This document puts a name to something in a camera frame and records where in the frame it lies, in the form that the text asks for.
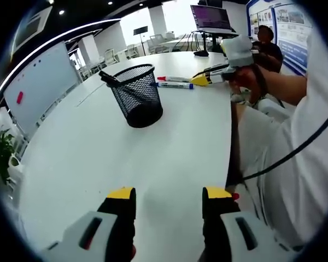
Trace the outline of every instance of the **red marker cap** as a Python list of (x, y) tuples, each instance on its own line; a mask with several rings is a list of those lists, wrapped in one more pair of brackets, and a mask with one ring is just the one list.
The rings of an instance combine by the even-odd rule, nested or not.
[(238, 200), (239, 194), (238, 193), (232, 193), (232, 199), (233, 200)]

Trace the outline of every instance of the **whiteboard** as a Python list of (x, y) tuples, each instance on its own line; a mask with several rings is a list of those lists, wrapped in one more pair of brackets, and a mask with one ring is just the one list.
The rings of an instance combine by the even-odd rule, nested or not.
[[(61, 42), (29, 63), (6, 88), (4, 98), (22, 131), (31, 138), (43, 113), (78, 82), (66, 46)], [(18, 104), (20, 92), (23, 97)]]

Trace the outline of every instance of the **black cable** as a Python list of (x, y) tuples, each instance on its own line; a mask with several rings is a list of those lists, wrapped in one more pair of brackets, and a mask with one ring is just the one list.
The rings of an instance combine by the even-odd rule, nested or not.
[(218, 67), (214, 67), (214, 68), (207, 68), (201, 72), (198, 72), (197, 74), (195, 74), (192, 78), (195, 78), (196, 76), (200, 75), (200, 74), (205, 74), (207, 72), (212, 72), (212, 71), (217, 71), (217, 70), (221, 70), (224, 69), (226, 67), (228, 67), (229, 64), (223, 64), (223, 65), (219, 65)]
[(190, 37), (191, 37), (192, 33), (189, 34), (188, 38), (187, 38), (187, 48), (186, 48), (186, 52), (188, 51), (188, 49), (190, 48)]
[(195, 38), (195, 33), (192, 32), (192, 41), (191, 41), (191, 51), (193, 51), (193, 47), (192, 47), (192, 44), (193, 44), (193, 41), (194, 41), (194, 38)]
[(181, 42), (182, 39), (185, 38), (186, 35), (187, 35), (187, 34), (184, 34), (184, 36), (180, 39), (180, 41), (178, 41), (178, 42), (174, 45), (172, 51), (174, 51), (175, 47)]
[(285, 108), (285, 107), (284, 107), (284, 104), (282, 103), (281, 100), (277, 99), (277, 101), (278, 101), (278, 103), (279, 103), (279, 105), (280, 105), (281, 107)]
[(319, 137), (319, 135), (328, 127), (328, 118), (326, 121), (324, 121), (324, 123), (322, 124), (322, 126), (320, 126), (318, 128), (318, 130), (313, 133), (304, 143), (302, 143), (298, 148), (294, 149), (292, 152), (290, 152), (289, 154), (287, 154), (284, 158), (280, 159), (279, 161), (275, 162), (274, 164), (270, 165), (269, 167), (256, 172), (250, 176), (245, 177), (243, 180), (248, 180), (248, 179), (252, 179), (258, 176), (261, 176), (263, 174), (266, 174), (268, 172), (270, 172), (271, 170), (275, 169), (276, 167), (282, 165), (284, 162), (288, 161), (290, 158), (292, 158), (293, 156), (295, 156), (296, 154), (298, 154), (299, 152), (301, 152), (302, 150), (304, 150), (309, 144), (311, 144), (317, 137)]
[(198, 34), (195, 34), (195, 40), (196, 40), (196, 46), (197, 46), (197, 50), (200, 50), (201, 47), (199, 46), (199, 41), (198, 41)]

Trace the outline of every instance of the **hand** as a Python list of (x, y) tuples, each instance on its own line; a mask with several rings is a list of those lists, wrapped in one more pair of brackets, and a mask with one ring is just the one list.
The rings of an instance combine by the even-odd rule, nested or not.
[[(261, 73), (263, 74), (264, 77), (267, 76), (269, 71), (264, 69), (261, 66), (258, 66), (260, 69)], [(261, 96), (261, 89), (259, 87), (259, 84), (257, 83), (256, 76), (251, 69), (251, 67), (242, 67), (239, 68), (235, 72), (234, 79), (229, 82), (230, 87), (232, 89), (232, 92), (234, 94), (240, 94), (241, 93), (241, 87), (245, 87), (249, 90), (251, 90), (251, 97), (250, 97), (250, 102), (253, 104), (256, 102), (260, 96)]]

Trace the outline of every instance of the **red magnet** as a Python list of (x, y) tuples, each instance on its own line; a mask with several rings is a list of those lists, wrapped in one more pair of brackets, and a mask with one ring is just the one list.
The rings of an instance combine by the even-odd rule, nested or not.
[(21, 104), (22, 98), (23, 98), (23, 92), (20, 91), (20, 93), (18, 94), (18, 97), (17, 97), (17, 104)]

